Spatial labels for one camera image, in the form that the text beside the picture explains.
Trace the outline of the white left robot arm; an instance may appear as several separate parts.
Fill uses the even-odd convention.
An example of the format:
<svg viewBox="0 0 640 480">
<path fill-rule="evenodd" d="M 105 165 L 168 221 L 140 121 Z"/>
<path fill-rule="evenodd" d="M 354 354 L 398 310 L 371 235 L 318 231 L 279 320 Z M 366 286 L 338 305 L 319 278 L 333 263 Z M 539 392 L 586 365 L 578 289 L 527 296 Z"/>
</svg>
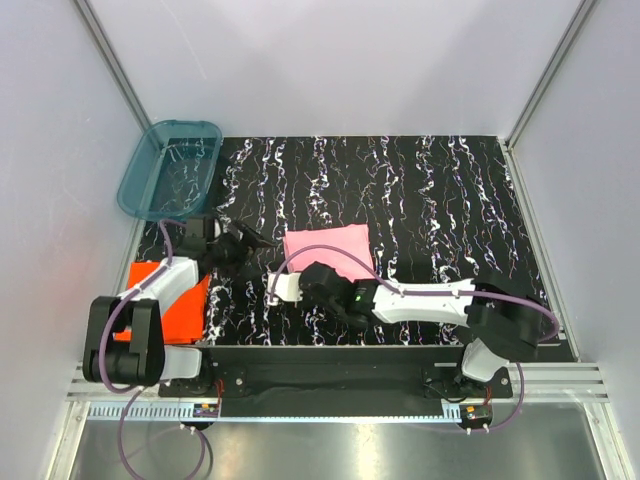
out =
<svg viewBox="0 0 640 480">
<path fill-rule="evenodd" d="M 166 257 L 143 280 L 116 296 L 99 296 L 89 309 L 82 359 L 86 381 L 124 394 L 180 380 L 196 396 L 215 386 L 216 372 L 196 347 L 165 343 L 162 317 L 216 269 L 237 273 L 255 252 L 275 243 L 245 223 L 226 229 L 215 215 L 158 222 Z"/>
</svg>

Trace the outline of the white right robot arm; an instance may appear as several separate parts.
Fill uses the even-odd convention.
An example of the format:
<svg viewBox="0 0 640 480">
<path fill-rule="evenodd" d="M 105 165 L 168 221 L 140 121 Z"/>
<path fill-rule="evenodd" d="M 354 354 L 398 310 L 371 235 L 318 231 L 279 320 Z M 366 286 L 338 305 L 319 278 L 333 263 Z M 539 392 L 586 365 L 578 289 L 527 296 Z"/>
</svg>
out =
<svg viewBox="0 0 640 480">
<path fill-rule="evenodd" d="M 397 284 L 380 278 L 350 280 L 315 262 L 299 276 L 304 300 L 360 329 L 403 322 L 442 323 L 470 330 L 473 340 L 454 371 L 466 396 L 486 389 L 510 363 L 536 359 L 540 342 L 560 329 L 554 313 L 497 274 L 443 284 Z"/>
</svg>

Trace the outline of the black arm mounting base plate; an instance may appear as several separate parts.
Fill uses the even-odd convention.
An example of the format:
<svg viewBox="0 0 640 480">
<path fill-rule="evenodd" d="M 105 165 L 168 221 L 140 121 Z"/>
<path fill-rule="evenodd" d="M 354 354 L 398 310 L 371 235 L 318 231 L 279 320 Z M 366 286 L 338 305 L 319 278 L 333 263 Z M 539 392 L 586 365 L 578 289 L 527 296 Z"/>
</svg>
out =
<svg viewBox="0 0 640 480">
<path fill-rule="evenodd" d="M 160 386 L 168 399 L 221 400 L 222 415 L 426 417 L 442 402 L 510 399 L 507 368 L 486 383 L 462 375 L 461 346 L 212 347 L 204 371 Z"/>
</svg>

